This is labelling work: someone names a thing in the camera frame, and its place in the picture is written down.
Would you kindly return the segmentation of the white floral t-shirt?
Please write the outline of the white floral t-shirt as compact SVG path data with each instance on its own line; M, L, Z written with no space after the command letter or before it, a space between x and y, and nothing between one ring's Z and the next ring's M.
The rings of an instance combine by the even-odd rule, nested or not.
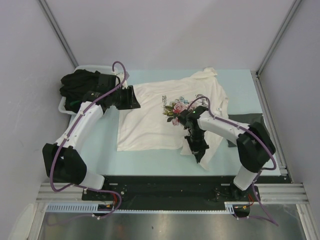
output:
M178 116L203 106L228 117L229 98L217 75L212 67L190 73L148 71L146 80L133 86L140 108L119 113L117 151L179 150L195 162Z

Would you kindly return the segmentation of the white plastic basket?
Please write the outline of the white plastic basket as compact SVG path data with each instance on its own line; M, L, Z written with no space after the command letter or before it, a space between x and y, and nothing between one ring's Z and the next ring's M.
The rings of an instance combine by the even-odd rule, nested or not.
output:
M117 69L117 67L114 67L114 70L112 66L108 65L79 65L75 68L76 70L87 70L89 72L95 72L98 71L102 74L109 74L109 75L116 75L116 73L123 72L123 70ZM62 97L60 100L60 103L58 105L58 110L60 113L68 114L68 115L76 115L76 112L73 112L71 110L66 109L66 97Z

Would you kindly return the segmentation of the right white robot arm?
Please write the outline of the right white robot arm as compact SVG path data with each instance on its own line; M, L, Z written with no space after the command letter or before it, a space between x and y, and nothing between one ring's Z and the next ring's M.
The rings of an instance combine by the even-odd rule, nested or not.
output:
M236 122L215 115L204 106L198 106L192 111L183 110L178 115L178 120L188 130L185 139L197 163L201 162L210 148L205 140L205 132L217 134L236 145L241 167L233 179L230 194L237 201L248 196L248 188L262 171L277 168L274 158L276 148L259 122Z

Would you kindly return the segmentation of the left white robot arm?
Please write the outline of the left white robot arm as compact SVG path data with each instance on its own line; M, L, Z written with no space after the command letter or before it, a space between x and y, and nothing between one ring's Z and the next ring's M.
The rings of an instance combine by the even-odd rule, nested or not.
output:
M128 74L120 78L101 73L97 84L84 94L79 110L67 130L55 143L46 143L42 149L45 170L53 191L55 182L64 182L84 189L92 189L100 200L110 196L111 188L105 177L88 169L80 155L86 137L110 107L119 111L139 109L134 88L127 85Z

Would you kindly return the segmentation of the folded dark grey t-shirt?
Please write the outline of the folded dark grey t-shirt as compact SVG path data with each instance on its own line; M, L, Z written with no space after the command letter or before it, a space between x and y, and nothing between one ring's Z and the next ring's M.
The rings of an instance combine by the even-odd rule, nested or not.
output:
M262 124L262 126L264 127L264 129L267 131L269 135L262 113L229 114L228 118L232 121L249 124L249 125L252 125L253 123L258 122Z

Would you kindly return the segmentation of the black t-shirt pile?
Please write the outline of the black t-shirt pile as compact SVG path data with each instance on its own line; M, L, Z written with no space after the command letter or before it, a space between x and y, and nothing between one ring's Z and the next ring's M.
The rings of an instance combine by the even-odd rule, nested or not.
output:
M95 88L100 74L99 71L78 69L61 79L62 87L59 91L60 95L66 98L64 105L66 111L78 112L84 95Z

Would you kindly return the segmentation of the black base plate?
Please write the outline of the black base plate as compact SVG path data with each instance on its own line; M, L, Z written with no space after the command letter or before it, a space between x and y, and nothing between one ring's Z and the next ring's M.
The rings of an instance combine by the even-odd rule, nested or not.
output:
M257 186L237 190L233 176L108 176L103 192L82 189L85 202L114 201L122 211L216 211L254 202Z

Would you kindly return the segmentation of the aluminium frame rail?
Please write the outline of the aluminium frame rail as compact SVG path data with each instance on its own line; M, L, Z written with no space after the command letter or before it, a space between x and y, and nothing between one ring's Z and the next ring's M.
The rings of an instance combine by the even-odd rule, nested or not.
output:
M307 204L309 203L303 184L277 183L255 184L263 204ZM83 190L72 186L61 192L54 192L49 183L40 186L36 197L38 203L82 203Z

